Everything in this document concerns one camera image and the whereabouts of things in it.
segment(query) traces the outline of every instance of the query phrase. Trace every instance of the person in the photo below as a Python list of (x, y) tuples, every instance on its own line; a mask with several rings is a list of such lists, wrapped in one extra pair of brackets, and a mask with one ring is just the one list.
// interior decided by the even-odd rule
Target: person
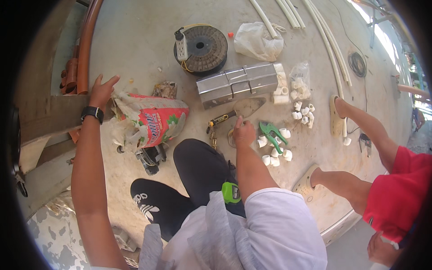
[[(377, 232), (368, 244), (371, 261), (391, 267), (409, 241), (432, 177), (432, 156), (414, 154), (389, 138), (375, 117), (348, 104), (336, 95), (330, 98), (331, 132), (340, 136), (343, 119), (353, 120), (375, 145), (389, 175), (379, 175), (373, 183), (349, 172), (324, 172), (312, 165), (292, 191), (313, 200), (319, 184), (346, 198), (354, 211)], [(382, 241), (381, 236), (396, 243)]]
[(423, 112), (421, 112), (418, 108), (413, 109), (413, 118), (414, 122), (416, 123), (416, 130), (415, 132), (419, 131), (419, 129), (425, 124), (425, 116), (423, 115)]
[[(89, 106), (105, 112), (119, 76), (93, 86)], [(187, 139), (174, 163), (189, 197), (157, 181), (137, 179), (130, 192), (150, 223), (144, 230), (139, 269), (316, 269), (327, 255), (303, 197), (281, 189), (250, 147), (255, 129), (239, 117), (234, 130), (236, 173), (206, 143)], [(83, 118), (72, 172), (72, 199), (93, 269), (128, 270), (108, 218), (100, 122)], [(225, 204), (221, 187), (238, 183), (241, 201)], [(161, 237), (168, 243), (163, 248)]]

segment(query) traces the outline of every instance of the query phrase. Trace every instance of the hand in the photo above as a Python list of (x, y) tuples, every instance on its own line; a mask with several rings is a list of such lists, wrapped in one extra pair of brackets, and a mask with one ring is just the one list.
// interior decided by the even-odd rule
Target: hand
[(255, 128), (251, 124), (251, 122), (245, 121), (243, 122), (243, 124), (245, 125), (242, 126), (242, 121), (243, 117), (239, 116), (237, 122), (235, 123), (234, 132), (232, 134), (234, 137), (236, 148), (249, 146), (256, 139), (257, 136), (255, 134)]
[(114, 84), (120, 80), (120, 75), (112, 77), (109, 81), (102, 84), (103, 75), (100, 74), (95, 81), (90, 96), (89, 106), (99, 107), (105, 113), (105, 107), (108, 100), (111, 98), (111, 93), (114, 91)]
[(402, 250), (395, 250), (392, 244), (384, 243), (381, 239), (383, 232), (376, 232), (369, 240), (369, 260), (391, 267), (397, 260)]

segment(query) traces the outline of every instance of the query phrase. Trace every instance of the yellow cable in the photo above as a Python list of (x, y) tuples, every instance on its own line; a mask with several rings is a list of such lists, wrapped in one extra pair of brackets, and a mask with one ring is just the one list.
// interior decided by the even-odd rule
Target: yellow cable
[(194, 23), (194, 24), (190, 24), (190, 25), (187, 25), (187, 26), (183, 26), (183, 28), (186, 28), (186, 27), (189, 27), (189, 26), (196, 26), (196, 25), (206, 25), (206, 26), (213, 27), (210, 24), (206, 24), (206, 23)]
[(189, 71), (189, 72), (193, 72), (192, 70), (189, 70), (189, 69), (187, 68), (187, 66), (186, 66), (186, 62), (185, 62), (184, 60), (181, 62), (181, 68), (184, 69), (184, 70), (187, 70), (187, 71)]

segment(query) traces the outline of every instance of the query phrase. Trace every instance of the trowel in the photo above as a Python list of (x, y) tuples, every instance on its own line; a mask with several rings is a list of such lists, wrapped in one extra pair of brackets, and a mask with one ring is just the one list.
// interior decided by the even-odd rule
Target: trowel
[(207, 134), (210, 131), (210, 128), (216, 126), (223, 121), (228, 120), (233, 116), (242, 116), (243, 118), (247, 118), (251, 116), (254, 112), (256, 112), (262, 105), (266, 103), (265, 98), (245, 98), (237, 101), (232, 108), (232, 111), (229, 113), (220, 115), (209, 121), (209, 127), (207, 128)]

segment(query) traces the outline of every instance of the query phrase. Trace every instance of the power outlet strip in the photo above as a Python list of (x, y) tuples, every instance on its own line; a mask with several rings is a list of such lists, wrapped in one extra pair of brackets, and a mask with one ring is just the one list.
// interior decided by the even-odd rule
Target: power outlet strip
[(175, 41), (175, 45), (177, 47), (177, 59), (179, 61), (186, 61), (187, 60), (187, 44), (186, 44), (186, 37), (183, 35), (182, 40)]

